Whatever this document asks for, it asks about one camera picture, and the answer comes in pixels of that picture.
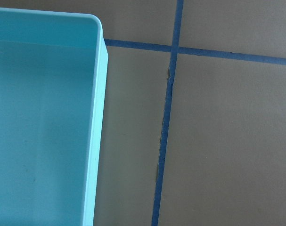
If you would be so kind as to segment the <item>light blue plastic bin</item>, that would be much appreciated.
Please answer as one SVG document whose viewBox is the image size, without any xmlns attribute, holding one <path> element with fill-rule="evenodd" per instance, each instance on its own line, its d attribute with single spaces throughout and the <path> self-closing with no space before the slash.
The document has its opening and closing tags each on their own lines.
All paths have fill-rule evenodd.
<svg viewBox="0 0 286 226">
<path fill-rule="evenodd" d="M 0 8 L 0 226 L 93 225 L 107 64 L 96 16 Z"/>
</svg>

